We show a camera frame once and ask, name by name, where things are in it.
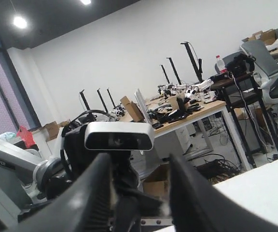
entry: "office chair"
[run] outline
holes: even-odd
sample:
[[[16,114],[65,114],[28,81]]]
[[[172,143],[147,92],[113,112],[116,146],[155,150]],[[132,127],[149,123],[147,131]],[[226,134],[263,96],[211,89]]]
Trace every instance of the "office chair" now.
[[[265,44],[262,41],[253,40],[242,44],[240,48],[245,54],[251,53],[256,57],[256,71],[261,76],[260,87],[265,104],[278,104],[278,64]]]

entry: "window frame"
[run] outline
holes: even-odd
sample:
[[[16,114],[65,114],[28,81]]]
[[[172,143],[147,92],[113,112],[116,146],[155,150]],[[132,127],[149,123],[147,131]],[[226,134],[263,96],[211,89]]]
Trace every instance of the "window frame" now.
[[[24,101],[24,103],[25,103],[25,105],[27,107],[27,110],[28,110],[28,112],[29,112],[29,114],[30,114],[34,124],[36,125],[34,128],[31,128],[30,131],[35,131],[35,130],[41,128],[42,125],[41,125],[41,123],[40,123],[40,121],[39,121],[39,119],[37,117],[37,114],[36,114],[36,112],[34,110],[34,107],[33,107],[32,103],[31,103],[31,101],[29,100],[28,94],[27,94],[26,90],[24,89],[24,86],[23,86],[23,84],[22,84],[22,82],[20,80],[20,77],[19,77],[19,75],[18,75],[18,73],[17,73],[17,71],[16,71],[16,69],[14,67],[14,64],[13,64],[13,62],[12,62],[8,52],[7,52],[7,50],[5,49],[4,43],[1,41],[1,39],[0,39],[0,52],[2,53],[2,55],[5,58],[5,61],[6,61],[6,64],[7,64],[8,68],[9,68],[9,70],[10,70],[10,73],[11,73],[11,75],[14,78],[14,82],[15,82],[15,84],[17,85],[17,87],[19,89],[19,92],[20,92],[20,94],[22,96],[22,99],[23,99],[23,101]],[[17,120],[16,120],[16,118],[14,116],[14,113],[13,113],[12,109],[9,106],[9,103],[7,102],[7,99],[6,99],[4,93],[3,93],[2,89],[1,89],[1,86],[0,86],[0,95],[1,95],[1,97],[3,99],[3,101],[4,101],[4,104],[5,104],[6,108],[7,108],[7,110],[9,111],[9,114],[10,114],[12,120],[13,120],[14,126],[18,127],[18,129],[19,129],[19,124],[18,124],[18,122],[17,122]]]

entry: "window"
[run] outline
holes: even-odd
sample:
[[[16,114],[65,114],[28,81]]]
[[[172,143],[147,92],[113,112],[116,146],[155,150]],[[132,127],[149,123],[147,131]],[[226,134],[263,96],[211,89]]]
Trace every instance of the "window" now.
[[[7,51],[0,47],[0,134],[16,133],[20,126],[35,129],[40,122]]]

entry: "chair backrest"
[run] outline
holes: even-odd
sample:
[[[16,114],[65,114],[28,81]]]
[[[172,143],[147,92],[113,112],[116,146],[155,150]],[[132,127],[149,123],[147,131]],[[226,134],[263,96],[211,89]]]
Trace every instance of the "chair backrest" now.
[[[248,41],[241,45],[242,50],[251,53],[256,58],[256,65],[268,76],[278,69],[277,62],[270,55],[265,44],[260,40]]]

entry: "black pole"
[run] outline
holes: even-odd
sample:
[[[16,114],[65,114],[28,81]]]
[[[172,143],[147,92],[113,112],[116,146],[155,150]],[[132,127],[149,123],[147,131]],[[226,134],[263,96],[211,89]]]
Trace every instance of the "black pole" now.
[[[112,99],[112,96],[111,96],[111,94],[110,94],[109,88],[107,89],[107,92],[108,92],[109,97],[110,97],[110,99],[111,99],[111,102],[112,102],[113,108],[115,108],[116,106],[115,106],[114,101],[113,101],[113,99]]]
[[[171,58],[171,57],[167,57],[167,59],[169,59],[169,61],[170,61],[170,64],[171,64],[171,66],[172,66],[172,69],[173,69],[174,74],[175,74],[176,77],[177,77],[177,80],[178,80],[179,85],[182,85],[182,82],[181,82],[181,80],[180,80],[180,78],[179,78],[179,75],[178,75],[178,73],[177,73],[176,67],[174,66],[174,63],[173,63],[173,61],[172,61],[172,58]]]
[[[162,66],[162,69],[163,69],[163,72],[164,72],[165,78],[166,78],[166,80],[167,80],[168,84],[170,84],[170,81],[169,81],[169,78],[168,78],[168,76],[167,76],[167,73],[166,73],[166,70],[165,70],[164,66],[163,66],[162,64],[161,64],[160,66]]]
[[[194,56],[192,54],[191,48],[189,47],[189,43],[188,42],[183,42],[181,43],[182,45],[185,46],[186,51],[188,53],[189,59],[191,59],[193,68],[195,70],[195,73],[197,75],[198,80],[202,83],[202,69],[201,69],[201,63],[202,63],[202,59],[198,59],[198,63],[199,63],[199,67],[197,67],[196,61],[194,59]]]
[[[102,96],[101,96],[101,94],[100,94],[100,88],[97,90],[97,93],[98,93],[98,95],[99,95],[99,98],[100,98],[100,100],[101,100],[101,102],[102,102],[102,105],[104,106],[104,108],[105,108],[105,111],[108,113],[108,109],[107,109],[107,106],[106,106],[106,104],[105,104],[105,102],[104,102],[104,99],[102,98]]]
[[[82,90],[79,94],[83,100],[84,105],[86,106],[86,109],[91,110],[83,92],[84,92],[84,90]],[[87,114],[87,118],[89,119],[90,122],[94,122],[94,117],[92,114]]]

